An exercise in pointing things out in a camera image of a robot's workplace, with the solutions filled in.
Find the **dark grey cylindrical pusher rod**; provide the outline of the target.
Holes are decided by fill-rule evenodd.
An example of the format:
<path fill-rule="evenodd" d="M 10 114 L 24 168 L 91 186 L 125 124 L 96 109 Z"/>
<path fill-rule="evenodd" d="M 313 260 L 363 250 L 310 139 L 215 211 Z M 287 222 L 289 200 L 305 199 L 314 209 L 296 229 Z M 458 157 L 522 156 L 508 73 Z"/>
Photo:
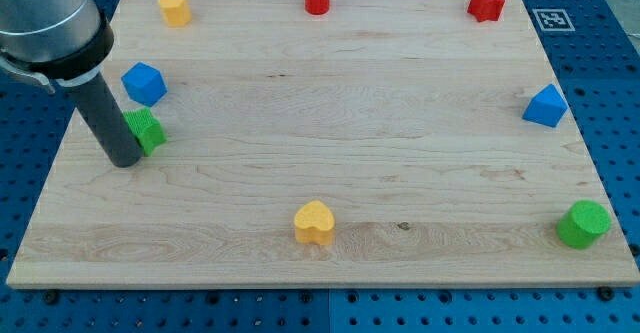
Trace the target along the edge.
<path fill-rule="evenodd" d="M 130 167 L 142 158 L 142 148 L 100 73 L 65 91 L 114 166 Z"/>

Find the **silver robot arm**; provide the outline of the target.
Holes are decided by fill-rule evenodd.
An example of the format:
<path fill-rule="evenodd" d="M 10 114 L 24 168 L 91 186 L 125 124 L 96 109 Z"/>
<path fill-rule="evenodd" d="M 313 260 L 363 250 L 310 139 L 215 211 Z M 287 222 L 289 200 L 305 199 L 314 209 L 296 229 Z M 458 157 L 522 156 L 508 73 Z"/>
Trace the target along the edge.
<path fill-rule="evenodd" d="M 70 95 L 111 163 L 129 167 L 142 148 L 101 74 L 114 33 L 94 0 L 1 0 L 1 71 L 50 94 Z"/>

